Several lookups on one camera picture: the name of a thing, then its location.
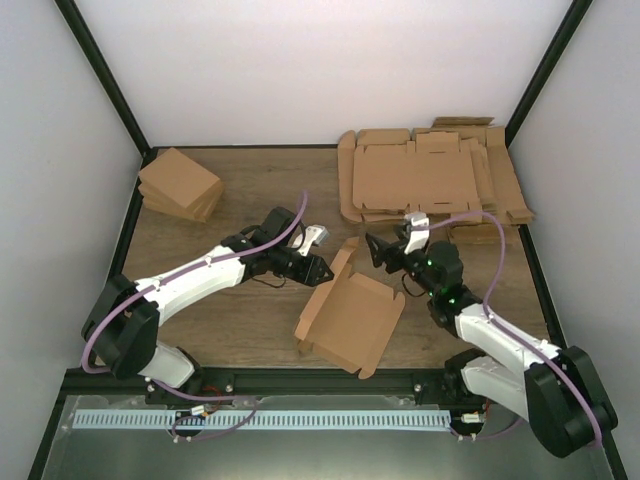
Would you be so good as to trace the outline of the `brown cardboard box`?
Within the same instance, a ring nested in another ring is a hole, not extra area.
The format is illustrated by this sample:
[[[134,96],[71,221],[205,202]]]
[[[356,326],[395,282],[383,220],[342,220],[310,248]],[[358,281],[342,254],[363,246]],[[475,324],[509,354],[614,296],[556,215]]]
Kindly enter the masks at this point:
[[[405,296],[355,270],[361,242],[347,239],[331,263],[334,279],[315,288],[294,330],[314,354],[361,380],[371,377],[405,307]]]

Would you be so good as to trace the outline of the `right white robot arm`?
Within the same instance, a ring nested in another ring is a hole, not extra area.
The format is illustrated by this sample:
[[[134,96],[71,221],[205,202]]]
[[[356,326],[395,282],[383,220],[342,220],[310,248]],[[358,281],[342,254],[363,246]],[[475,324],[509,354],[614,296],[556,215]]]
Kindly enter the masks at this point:
[[[367,234],[375,267],[403,272],[428,295],[432,319],[472,349],[451,358],[447,396],[492,400],[526,421],[540,444],[564,458],[601,442],[617,413],[589,355],[528,335],[483,305],[463,281],[457,247],[446,241],[390,243]]]

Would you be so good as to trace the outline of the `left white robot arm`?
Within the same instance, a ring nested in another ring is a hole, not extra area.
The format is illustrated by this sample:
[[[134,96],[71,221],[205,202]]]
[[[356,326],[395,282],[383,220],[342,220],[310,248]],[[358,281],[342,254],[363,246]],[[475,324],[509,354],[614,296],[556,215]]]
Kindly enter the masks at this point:
[[[327,236],[325,227],[306,226],[299,214],[276,207],[261,224],[174,270],[137,281],[110,278],[82,329],[83,368],[118,380],[147,377],[181,403],[196,402],[204,392],[202,368],[184,349],[159,341],[160,327],[205,297],[266,273],[308,287],[332,280],[326,261],[310,251]]]

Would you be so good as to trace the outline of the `pile of flat cardboard blanks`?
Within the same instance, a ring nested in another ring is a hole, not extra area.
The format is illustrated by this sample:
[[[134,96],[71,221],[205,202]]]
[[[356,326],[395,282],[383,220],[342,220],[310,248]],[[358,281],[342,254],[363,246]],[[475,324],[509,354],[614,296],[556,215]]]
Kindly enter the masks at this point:
[[[530,223],[506,146],[506,129],[490,117],[438,117],[429,127],[347,131],[337,146],[340,213],[352,223],[392,223],[421,211],[468,217],[450,227],[465,243],[498,235],[483,212],[507,231]]]

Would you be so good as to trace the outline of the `stack of folded cardboard boxes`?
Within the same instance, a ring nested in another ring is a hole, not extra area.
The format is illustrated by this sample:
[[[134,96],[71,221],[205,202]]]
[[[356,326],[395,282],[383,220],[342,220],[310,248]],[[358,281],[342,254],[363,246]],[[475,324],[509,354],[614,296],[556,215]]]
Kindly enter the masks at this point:
[[[143,205],[152,211],[206,223],[223,191],[222,180],[175,148],[139,172]]]

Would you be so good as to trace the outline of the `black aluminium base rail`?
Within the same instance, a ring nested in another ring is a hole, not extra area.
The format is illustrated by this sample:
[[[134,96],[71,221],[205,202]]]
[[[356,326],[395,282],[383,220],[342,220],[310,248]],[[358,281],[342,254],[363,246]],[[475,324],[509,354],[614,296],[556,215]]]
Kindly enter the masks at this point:
[[[382,395],[409,398],[417,405],[442,409],[476,408],[485,404],[481,396],[453,391],[443,368],[379,369],[371,377],[331,368],[223,368],[204,367],[179,389],[194,396],[226,394],[269,397],[285,395]],[[65,373],[62,395],[144,395],[152,404],[179,405],[175,396],[142,377],[117,380],[113,375],[87,374],[82,369]]]

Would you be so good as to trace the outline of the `black frame post right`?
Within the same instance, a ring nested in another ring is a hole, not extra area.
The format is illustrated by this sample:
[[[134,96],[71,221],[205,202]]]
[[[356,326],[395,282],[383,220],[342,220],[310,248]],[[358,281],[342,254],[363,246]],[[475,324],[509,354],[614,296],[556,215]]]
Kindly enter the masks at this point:
[[[516,138],[592,3],[592,0],[573,0],[570,3],[505,127],[507,147]]]

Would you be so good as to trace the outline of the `black frame post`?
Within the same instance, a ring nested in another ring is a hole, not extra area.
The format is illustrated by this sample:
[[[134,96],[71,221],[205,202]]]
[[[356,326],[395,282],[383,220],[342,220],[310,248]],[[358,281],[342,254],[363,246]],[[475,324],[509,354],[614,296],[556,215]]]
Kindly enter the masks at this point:
[[[507,147],[516,138],[592,3],[592,0],[573,0],[570,3],[505,127]]]
[[[54,3],[81,48],[136,149],[145,157],[151,151],[151,146],[139,126],[129,103],[78,5],[73,0],[55,0]]]

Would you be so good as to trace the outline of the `black frame post left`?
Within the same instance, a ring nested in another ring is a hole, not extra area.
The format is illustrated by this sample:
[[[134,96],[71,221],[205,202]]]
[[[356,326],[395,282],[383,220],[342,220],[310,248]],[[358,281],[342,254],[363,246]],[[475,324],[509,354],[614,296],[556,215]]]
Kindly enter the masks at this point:
[[[139,126],[129,103],[78,5],[73,0],[55,0],[54,3],[81,48],[136,149],[145,157],[151,151],[151,146]]]

